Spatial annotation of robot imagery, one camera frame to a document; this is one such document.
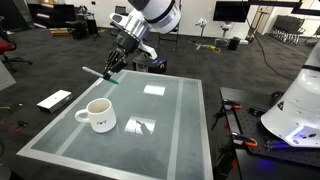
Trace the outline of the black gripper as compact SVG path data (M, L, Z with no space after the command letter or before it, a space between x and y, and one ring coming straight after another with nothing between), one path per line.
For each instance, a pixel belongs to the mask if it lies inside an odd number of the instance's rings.
M129 54L134 53L136 46L129 46L127 48L114 43L112 49L109 51L109 56L106 61L103 78L109 80L113 72L120 72L127 66L126 58Z

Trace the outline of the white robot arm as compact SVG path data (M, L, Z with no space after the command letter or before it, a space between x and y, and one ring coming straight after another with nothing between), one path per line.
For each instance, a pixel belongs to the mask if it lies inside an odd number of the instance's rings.
M109 80L114 73L127 65L126 58L136 50L145 52L151 59L158 57L156 51L144 44L151 29L167 34L181 20L181 9L176 0L128 0L133 10L127 15L111 13L110 20L120 29L115 48L109 52L102 78Z

